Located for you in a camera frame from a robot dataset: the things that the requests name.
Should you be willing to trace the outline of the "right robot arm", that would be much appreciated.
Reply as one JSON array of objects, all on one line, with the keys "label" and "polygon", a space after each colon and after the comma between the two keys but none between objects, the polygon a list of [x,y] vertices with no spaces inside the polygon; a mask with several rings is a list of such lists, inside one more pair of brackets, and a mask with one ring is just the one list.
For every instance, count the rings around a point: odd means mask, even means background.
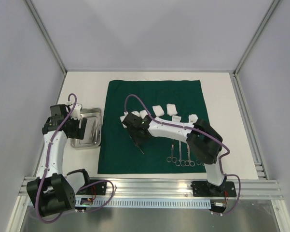
[{"label": "right robot arm", "polygon": [[121,117],[121,122],[137,147],[152,137],[186,143],[190,152],[204,164],[209,193],[218,196],[225,191],[227,178],[217,164],[218,154],[222,150],[222,138],[206,121],[198,119],[196,122],[174,122],[159,117],[151,118],[149,115],[142,118],[128,113]]}]

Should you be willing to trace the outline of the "steel tweezers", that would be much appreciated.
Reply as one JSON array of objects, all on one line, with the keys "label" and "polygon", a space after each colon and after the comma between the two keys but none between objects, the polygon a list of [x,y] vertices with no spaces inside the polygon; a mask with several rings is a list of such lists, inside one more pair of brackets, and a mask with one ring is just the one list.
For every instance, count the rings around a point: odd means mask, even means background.
[{"label": "steel tweezers", "polygon": [[135,145],[135,147],[137,147],[140,150],[140,152],[144,155],[143,150],[141,149],[140,145],[136,142],[136,140],[133,137],[130,137],[130,138],[132,139],[133,144]]},{"label": "steel tweezers", "polygon": [[91,133],[90,140],[92,143],[95,142],[96,127],[97,127],[97,119],[93,119],[93,125],[92,125],[92,129],[90,132]]},{"label": "steel tweezers", "polygon": [[94,131],[94,144],[97,144],[98,141],[98,134],[99,134],[99,120],[96,120],[95,131]]}]

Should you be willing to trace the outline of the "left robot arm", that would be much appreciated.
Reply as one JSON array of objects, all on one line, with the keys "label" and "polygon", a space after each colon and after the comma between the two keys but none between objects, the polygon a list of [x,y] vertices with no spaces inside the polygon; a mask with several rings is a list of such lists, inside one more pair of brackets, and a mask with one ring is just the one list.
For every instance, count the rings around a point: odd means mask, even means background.
[{"label": "left robot arm", "polygon": [[85,169],[63,174],[63,155],[68,139],[84,138],[87,120],[81,118],[82,105],[79,103],[57,104],[50,107],[42,134],[44,149],[36,179],[28,182],[27,194],[40,220],[45,217],[62,215],[74,209],[77,192],[86,194],[91,181]]}]

